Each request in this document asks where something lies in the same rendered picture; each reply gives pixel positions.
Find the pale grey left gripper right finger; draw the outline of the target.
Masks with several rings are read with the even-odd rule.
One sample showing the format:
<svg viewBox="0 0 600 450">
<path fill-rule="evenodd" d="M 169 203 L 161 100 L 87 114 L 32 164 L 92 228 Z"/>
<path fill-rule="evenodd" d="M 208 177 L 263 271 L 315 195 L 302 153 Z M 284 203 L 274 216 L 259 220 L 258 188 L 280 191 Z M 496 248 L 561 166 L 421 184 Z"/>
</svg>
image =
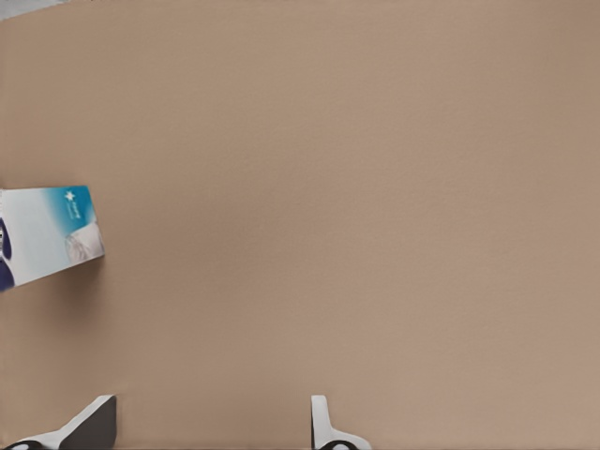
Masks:
<svg viewBox="0 0 600 450">
<path fill-rule="evenodd" d="M 371 450 L 366 439 L 333 427 L 325 395 L 312 395 L 310 401 L 312 450 Z"/>
</svg>

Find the white and teal printed box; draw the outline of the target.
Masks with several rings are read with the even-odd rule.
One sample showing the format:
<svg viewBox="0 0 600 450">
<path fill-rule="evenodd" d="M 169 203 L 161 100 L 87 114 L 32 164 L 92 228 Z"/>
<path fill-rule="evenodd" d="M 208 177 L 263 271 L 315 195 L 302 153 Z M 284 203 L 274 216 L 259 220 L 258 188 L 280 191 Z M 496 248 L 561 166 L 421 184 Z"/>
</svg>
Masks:
<svg viewBox="0 0 600 450">
<path fill-rule="evenodd" d="M 0 293 L 104 255 L 87 186 L 0 188 Z"/>
</svg>

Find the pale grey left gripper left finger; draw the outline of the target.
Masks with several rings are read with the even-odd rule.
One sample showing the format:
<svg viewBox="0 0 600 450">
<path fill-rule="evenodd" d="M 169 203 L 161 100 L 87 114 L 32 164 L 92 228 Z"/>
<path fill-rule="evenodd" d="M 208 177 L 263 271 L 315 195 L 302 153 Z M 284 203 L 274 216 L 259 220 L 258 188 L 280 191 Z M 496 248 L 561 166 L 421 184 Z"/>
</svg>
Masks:
<svg viewBox="0 0 600 450">
<path fill-rule="evenodd" d="M 54 431 L 23 438 L 2 450 L 113 450 L 117 437 L 117 396 L 94 399 Z"/>
</svg>

